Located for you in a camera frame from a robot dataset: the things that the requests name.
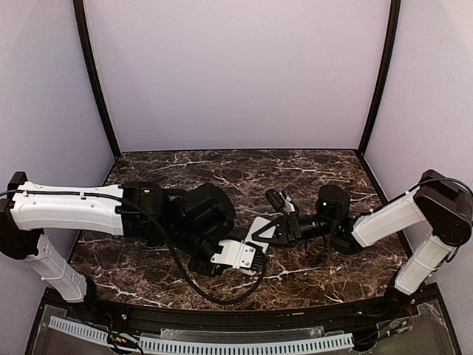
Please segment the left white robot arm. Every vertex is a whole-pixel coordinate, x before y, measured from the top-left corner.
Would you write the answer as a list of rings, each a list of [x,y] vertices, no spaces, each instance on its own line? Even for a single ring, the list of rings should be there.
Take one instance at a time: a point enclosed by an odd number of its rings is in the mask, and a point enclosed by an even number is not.
[[[95,284],[55,250],[47,229],[167,244],[172,253],[189,256],[190,270],[214,276],[247,263],[241,242],[228,238],[235,217],[230,198],[211,183],[189,191],[140,181],[66,188],[39,185],[17,172],[1,194],[1,252],[28,263],[66,302],[91,303]]]

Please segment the white remote control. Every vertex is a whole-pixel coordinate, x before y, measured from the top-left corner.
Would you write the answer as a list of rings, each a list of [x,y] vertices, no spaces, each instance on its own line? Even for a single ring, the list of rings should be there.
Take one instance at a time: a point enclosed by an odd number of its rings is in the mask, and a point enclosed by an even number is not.
[[[268,250],[268,246],[269,246],[268,240],[270,240],[273,237],[274,232],[276,231],[275,226],[268,226],[269,223],[270,223],[270,221],[263,218],[263,217],[256,217],[253,220],[253,222],[251,224],[251,227],[250,227],[250,229],[247,233],[247,236],[245,238],[245,242],[247,244],[252,243],[256,246],[261,247],[262,251],[264,253],[266,253],[266,251]],[[253,234],[254,233],[256,233],[257,237],[261,237],[263,239],[263,241],[262,242],[255,241],[253,239]]]

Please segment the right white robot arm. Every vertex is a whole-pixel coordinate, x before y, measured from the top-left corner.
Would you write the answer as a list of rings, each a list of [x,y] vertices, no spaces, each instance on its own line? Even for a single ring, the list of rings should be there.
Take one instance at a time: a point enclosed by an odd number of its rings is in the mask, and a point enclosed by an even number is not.
[[[274,189],[267,191],[266,198],[280,216],[251,236],[255,241],[281,248],[328,236],[339,252],[356,254],[393,233],[428,223],[430,234],[385,291],[387,298],[397,300],[414,294],[472,236],[472,189],[432,169],[425,171],[411,189],[354,218],[349,216],[349,193],[333,184],[319,189],[316,212],[308,216],[299,215],[290,198]]]

